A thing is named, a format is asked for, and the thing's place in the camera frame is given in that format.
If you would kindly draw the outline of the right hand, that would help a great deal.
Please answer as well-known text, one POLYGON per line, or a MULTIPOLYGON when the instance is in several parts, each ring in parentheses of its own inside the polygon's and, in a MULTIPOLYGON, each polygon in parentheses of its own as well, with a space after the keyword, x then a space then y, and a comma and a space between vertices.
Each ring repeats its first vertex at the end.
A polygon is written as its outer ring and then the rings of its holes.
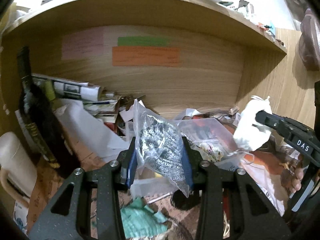
POLYGON ((280 176, 281 185, 288 194, 299 191, 304 177, 303 156, 299 155, 298 159, 284 163, 282 166, 284 169, 280 176))

